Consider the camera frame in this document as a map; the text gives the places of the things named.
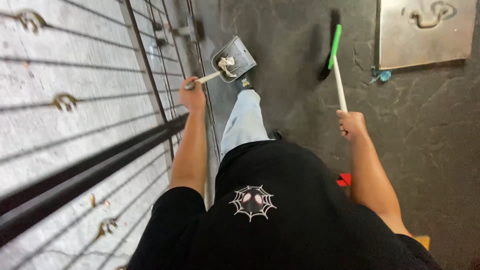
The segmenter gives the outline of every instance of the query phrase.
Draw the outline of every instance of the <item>hand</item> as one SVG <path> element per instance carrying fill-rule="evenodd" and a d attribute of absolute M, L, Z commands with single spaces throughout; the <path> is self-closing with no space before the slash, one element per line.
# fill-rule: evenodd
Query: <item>hand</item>
<path fill-rule="evenodd" d="M 365 119 L 361 112 L 344 112 L 336 110 L 336 114 L 340 117 L 338 121 L 340 123 L 340 130 L 342 136 L 348 141 L 353 141 L 361 136 L 368 136 L 367 126 L 365 125 Z"/>
<path fill-rule="evenodd" d="M 190 77 L 183 81 L 180 87 L 180 103 L 187 107 L 188 112 L 197 112 L 205 110 L 205 94 L 202 85 L 195 82 L 193 90 L 185 90 L 187 83 L 198 79 L 198 77 Z"/>

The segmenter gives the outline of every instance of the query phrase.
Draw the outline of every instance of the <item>dark floor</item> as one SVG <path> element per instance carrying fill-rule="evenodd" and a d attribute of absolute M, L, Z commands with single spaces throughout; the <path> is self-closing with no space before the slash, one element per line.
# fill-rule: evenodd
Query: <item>dark floor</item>
<path fill-rule="evenodd" d="M 329 51 L 329 10 L 340 9 L 338 60 L 347 105 L 365 115 L 406 227 L 432 238 L 431 253 L 443 268 L 469 268 L 480 257 L 478 21 L 472 56 L 463 65 L 398 71 L 385 84 L 369 85 L 376 0 L 203 0 L 194 5 L 204 25 L 206 72 L 213 72 L 211 56 L 238 35 L 258 63 L 253 82 L 267 131 L 280 128 L 287 140 L 312 150 L 330 168 L 348 172 L 348 145 L 335 116 L 334 75 L 321 83 L 316 79 Z M 234 86 L 218 79 L 208 87 L 221 138 L 236 100 Z"/>

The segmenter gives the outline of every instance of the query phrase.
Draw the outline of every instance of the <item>black sneaker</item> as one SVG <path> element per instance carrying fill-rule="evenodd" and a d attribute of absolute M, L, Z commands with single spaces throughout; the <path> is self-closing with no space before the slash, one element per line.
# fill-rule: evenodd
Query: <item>black sneaker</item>
<path fill-rule="evenodd" d="M 253 89 L 252 81 L 250 80 L 250 77 L 247 75 L 247 73 L 244 73 L 242 76 L 238 77 L 235 80 L 235 85 L 237 86 L 239 93 L 242 90 Z"/>

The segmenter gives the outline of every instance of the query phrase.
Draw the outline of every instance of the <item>light blue jeans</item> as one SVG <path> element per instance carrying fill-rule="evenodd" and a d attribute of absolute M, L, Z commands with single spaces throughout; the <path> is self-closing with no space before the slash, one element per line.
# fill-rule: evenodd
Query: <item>light blue jeans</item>
<path fill-rule="evenodd" d="M 223 157 L 233 148 L 249 142 L 270 140 L 264 127 L 260 96 L 253 90 L 243 90 L 223 132 L 220 151 Z"/>

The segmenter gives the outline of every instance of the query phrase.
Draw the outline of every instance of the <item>metal gate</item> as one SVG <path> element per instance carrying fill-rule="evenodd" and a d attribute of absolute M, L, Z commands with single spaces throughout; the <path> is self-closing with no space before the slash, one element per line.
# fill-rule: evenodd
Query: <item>metal gate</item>
<path fill-rule="evenodd" d="M 5 0 L 0 12 L 2 269 L 122 269 L 187 116 L 167 8 L 38 2 Z"/>

